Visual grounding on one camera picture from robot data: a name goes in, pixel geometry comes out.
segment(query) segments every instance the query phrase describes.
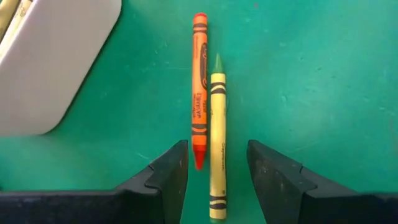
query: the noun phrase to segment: yellow crayon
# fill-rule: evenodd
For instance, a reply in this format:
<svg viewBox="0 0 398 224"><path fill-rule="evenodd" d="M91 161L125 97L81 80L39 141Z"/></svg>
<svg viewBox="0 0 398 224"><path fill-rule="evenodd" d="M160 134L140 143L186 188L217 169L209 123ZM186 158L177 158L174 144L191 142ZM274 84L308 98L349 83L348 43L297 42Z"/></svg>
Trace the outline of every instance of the yellow crayon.
<svg viewBox="0 0 398 224"><path fill-rule="evenodd" d="M226 88L225 74L217 54L210 90L210 218L226 219Z"/></svg>
<svg viewBox="0 0 398 224"><path fill-rule="evenodd" d="M0 2L0 41L6 33L8 24L14 15L20 0L2 0Z"/></svg>

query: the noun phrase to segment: orange crayon wrapper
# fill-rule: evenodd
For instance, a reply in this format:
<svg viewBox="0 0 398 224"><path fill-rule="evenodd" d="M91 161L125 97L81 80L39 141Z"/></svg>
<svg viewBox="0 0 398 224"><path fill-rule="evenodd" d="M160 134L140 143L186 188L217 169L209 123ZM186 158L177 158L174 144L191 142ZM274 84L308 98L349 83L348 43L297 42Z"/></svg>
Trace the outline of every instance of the orange crayon wrapper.
<svg viewBox="0 0 398 224"><path fill-rule="evenodd" d="M207 142L207 15L193 18L192 149L198 170L203 166Z"/></svg>

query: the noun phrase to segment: white plastic container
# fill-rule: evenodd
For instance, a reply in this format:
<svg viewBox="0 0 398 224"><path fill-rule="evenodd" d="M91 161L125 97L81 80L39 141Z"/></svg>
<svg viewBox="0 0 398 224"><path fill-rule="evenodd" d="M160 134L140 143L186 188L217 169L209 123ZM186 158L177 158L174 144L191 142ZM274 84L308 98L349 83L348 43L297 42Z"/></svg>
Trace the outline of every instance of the white plastic container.
<svg viewBox="0 0 398 224"><path fill-rule="evenodd" d="M121 0L34 0L0 58L0 136L62 119L116 23Z"/></svg>

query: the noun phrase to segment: crayola logo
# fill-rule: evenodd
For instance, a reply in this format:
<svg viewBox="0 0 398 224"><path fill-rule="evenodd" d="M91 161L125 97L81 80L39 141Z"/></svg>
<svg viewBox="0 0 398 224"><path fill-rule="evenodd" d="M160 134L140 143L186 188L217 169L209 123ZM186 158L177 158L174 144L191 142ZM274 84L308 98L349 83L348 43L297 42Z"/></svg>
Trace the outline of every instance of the crayola logo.
<svg viewBox="0 0 398 224"><path fill-rule="evenodd" d="M195 113L194 113L194 115L197 118L201 118L201 111L200 111L201 93L197 93L194 96L194 100L195 100L195 109L194 109Z"/></svg>
<svg viewBox="0 0 398 224"><path fill-rule="evenodd" d="M221 147L221 170L225 170L225 142Z"/></svg>
<svg viewBox="0 0 398 224"><path fill-rule="evenodd" d="M207 44L201 45L200 49L200 81L204 89L207 89Z"/></svg>

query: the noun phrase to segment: teal table surface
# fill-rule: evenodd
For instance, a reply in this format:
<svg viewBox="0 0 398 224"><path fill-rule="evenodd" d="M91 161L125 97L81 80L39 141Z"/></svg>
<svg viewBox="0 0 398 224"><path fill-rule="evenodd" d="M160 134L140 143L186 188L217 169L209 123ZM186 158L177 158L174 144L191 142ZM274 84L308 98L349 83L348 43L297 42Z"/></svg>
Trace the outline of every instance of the teal table surface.
<svg viewBox="0 0 398 224"><path fill-rule="evenodd" d="M257 139L359 192L398 191L398 1L124 0L62 122L0 139L3 190L111 189L190 139L192 19L227 74L227 223L264 223ZM208 223L190 152L182 223Z"/></svg>

